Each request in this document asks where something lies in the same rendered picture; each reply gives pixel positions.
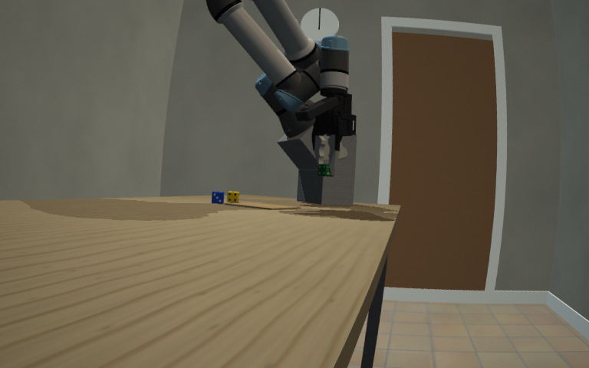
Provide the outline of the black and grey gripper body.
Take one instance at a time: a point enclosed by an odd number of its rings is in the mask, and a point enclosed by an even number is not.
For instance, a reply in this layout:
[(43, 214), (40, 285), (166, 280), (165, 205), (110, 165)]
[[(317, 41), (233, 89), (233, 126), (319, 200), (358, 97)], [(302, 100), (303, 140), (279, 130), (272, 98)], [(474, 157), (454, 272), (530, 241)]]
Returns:
[(327, 136), (331, 136), (335, 123), (339, 121), (344, 130), (343, 136), (356, 135), (356, 116), (351, 114), (352, 94), (348, 94), (347, 90), (342, 88), (325, 87), (321, 88), (320, 95), (327, 98), (336, 97), (339, 106), (315, 117), (314, 127), (316, 131), (320, 132), (320, 135), (327, 134)]

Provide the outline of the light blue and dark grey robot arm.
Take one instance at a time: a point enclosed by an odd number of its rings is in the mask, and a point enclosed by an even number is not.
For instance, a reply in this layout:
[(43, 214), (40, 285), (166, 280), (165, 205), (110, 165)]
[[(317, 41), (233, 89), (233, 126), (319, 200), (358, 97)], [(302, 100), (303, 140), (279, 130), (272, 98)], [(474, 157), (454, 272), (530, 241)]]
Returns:
[(216, 22), (224, 24), (264, 71), (255, 88), (292, 138), (311, 127), (315, 117), (339, 106), (336, 97), (316, 103), (309, 99), (325, 87), (348, 90), (349, 42), (338, 35), (324, 37), (321, 44), (307, 38), (285, 0), (252, 1), (284, 48), (283, 54), (241, 0), (206, 0), (206, 4)]

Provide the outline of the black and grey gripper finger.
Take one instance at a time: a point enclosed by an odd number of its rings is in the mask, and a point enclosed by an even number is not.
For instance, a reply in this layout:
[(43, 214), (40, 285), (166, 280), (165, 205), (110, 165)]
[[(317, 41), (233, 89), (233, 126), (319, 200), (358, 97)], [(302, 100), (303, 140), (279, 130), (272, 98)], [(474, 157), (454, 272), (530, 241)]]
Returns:
[(332, 130), (332, 135), (328, 139), (328, 145), (330, 147), (329, 152), (329, 163), (328, 169), (330, 171), (331, 176), (334, 175), (337, 161), (339, 159), (343, 159), (347, 157), (347, 150), (342, 147), (341, 140), (343, 137), (343, 129), (341, 127), (341, 122), (337, 121), (335, 123), (335, 127)]
[(312, 130), (312, 145), (313, 151), (317, 160), (317, 164), (323, 164), (323, 160), (329, 159), (330, 147), (328, 145), (329, 136), (320, 135), (315, 127)]

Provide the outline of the green die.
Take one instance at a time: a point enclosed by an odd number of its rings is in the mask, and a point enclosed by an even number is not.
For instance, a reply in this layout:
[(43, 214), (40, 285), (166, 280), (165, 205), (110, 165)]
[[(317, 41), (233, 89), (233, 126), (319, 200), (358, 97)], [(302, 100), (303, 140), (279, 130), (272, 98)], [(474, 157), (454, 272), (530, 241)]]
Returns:
[(318, 165), (318, 175), (319, 176), (331, 176), (330, 171), (328, 169), (328, 164), (319, 164)]

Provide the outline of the yellow die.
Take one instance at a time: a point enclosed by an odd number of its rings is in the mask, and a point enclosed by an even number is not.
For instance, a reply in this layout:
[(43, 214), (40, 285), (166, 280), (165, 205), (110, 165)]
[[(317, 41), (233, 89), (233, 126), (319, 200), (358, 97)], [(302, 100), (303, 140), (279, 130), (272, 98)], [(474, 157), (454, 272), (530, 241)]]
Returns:
[(228, 192), (227, 202), (239, 202), (239, 192)]

